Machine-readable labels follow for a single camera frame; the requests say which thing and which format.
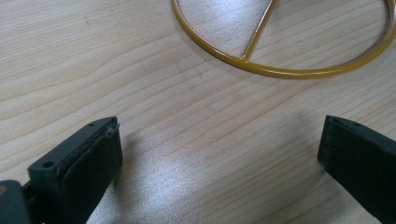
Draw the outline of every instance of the table surface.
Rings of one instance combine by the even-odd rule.
[[[179,0],[235,55],[268,1]],[[380,0],[278,0],[252,60],[345,62],[386,29]],[[338,77],[263,77],[224,63],[169,0],[0,3],[0,179],[90,121],[117,116],[123,168],[89,223],[378,223],[317,162],[326,115],[396,138],[396,43]]]

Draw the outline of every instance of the circular wire frame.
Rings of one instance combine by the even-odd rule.
[[[262,27],[268,21],[269,18],[269,13],[267,12],[272,10],[275,4],[275,0],[270,1],[270,4],[266,9],[266,12],[264,13],[264,16],[262,17],[262,20],[259,23],[259,27],[258,29],[256,29],[253,37],[250,40],[250,43],[247,45],[247,50],[245,51],[245,54],[242,58],[224,52],[223,50],[216,48],[215,46],[204,40],[183,17],[183,14],[178,5],[178,1],[177,0],[171,0],[171,1],[172,1],[172,8],[175,12],[175,15],[177,17],[180,26],[187,33],[187,35],[201,48],[203,48],[213,56],[235,67],[268,77],[318,78],[318,77],[332,77],[332,76],[340,75],[355,70],[359,67],[362,67],[365,64],[369,63],[370,61],[372,61],[373,59],[375,59],[376,57],[378,57],[382,52],[384,52],[385,49],[387,49],[387,47],[392,43],[393,39],[396,36],[396,13],[395,13],[396,3],[395,0],[385,0],[388,3],[389,25],[385,35],[376,46],[373,46],[369,50],[366,50],[363,54],[355,57],[354,59],[348,62],[341,63],[331,67],[319,68],[319,69],[277,68],[277,67],[251,62],[248,60],[249,56],[246,55],[246,53],[251,53],[251,51],[253,51],[254,43],[257,42],[258,38],[260,38]]]

